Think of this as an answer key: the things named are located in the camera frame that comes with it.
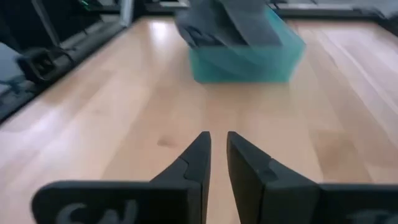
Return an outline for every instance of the wooden table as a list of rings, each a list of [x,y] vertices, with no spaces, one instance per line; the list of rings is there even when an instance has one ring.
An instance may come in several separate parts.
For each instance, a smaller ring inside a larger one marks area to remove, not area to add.
[[[209,130],[209,224],[239,223],[235,130],[317,182],[398,182],[398,39],[365,22],[289,24],[307,51],[288,84],[196,83],[171,19],[145,18],[0,128],[0,223],[60,179],[149,180]]]

